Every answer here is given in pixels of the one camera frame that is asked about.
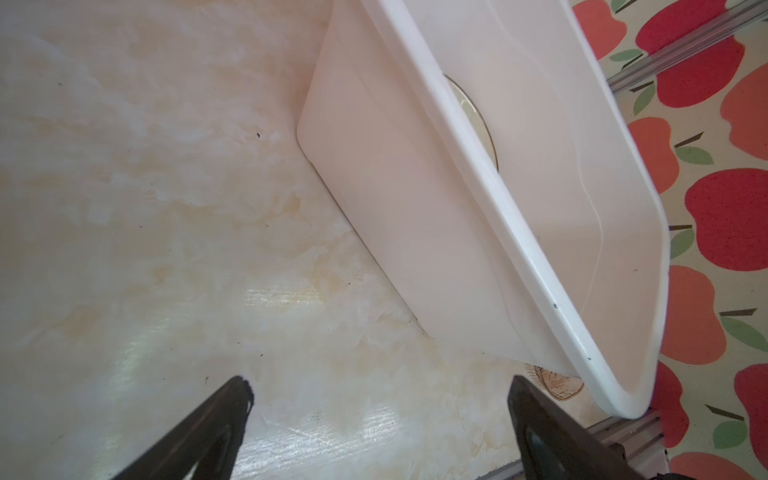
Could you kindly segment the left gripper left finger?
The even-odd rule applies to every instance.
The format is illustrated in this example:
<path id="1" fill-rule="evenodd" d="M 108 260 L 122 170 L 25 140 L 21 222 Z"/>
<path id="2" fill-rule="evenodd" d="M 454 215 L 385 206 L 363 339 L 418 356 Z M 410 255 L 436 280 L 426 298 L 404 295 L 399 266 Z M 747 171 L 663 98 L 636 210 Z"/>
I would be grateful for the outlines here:
<path id="1" fill-rule="evenodd" d="M 249 382 L 230 378 L 116 477 L 229 479 L 253 404 Z"/>

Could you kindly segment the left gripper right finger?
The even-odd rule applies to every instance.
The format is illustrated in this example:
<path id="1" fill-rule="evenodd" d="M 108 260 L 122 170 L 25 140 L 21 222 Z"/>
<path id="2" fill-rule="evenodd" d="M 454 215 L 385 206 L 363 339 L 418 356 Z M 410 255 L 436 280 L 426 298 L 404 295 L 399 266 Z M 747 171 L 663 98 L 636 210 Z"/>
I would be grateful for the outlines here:
<path id="1" fill-rule="evenodd" d="M 641 477 L 527 378 L 513 378 L 507 404 L 527 479 Z"/>

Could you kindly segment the white plastic bin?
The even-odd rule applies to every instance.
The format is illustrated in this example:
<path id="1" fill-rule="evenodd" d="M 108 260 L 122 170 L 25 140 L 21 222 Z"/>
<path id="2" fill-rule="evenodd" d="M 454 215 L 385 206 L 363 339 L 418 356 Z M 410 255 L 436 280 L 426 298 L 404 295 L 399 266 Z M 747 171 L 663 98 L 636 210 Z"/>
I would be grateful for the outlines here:
<path id="1" fill-rule="evenodd" d="M 667 220 L 567 2 L 335 2 L 297 138 L 428 335 L 645 413 Z"/>

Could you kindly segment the beige plate brown rim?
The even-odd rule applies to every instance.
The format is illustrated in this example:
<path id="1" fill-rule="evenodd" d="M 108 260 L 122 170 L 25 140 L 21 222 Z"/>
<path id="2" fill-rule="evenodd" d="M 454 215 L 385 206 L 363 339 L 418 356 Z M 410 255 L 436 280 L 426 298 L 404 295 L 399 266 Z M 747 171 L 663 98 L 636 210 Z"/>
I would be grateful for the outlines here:
<path id="1" fill-rule="evenodd" d="M 467 95 L 466 91 L 458 85 L 451 77 L 445 76 L 451 89 L 468 121 L 472 125 L 475 134 L 482 143 L 488 157 L 496 170 L 499 170 L 499 160 L 494 141 L 486 121 L 473 100 Z"/>

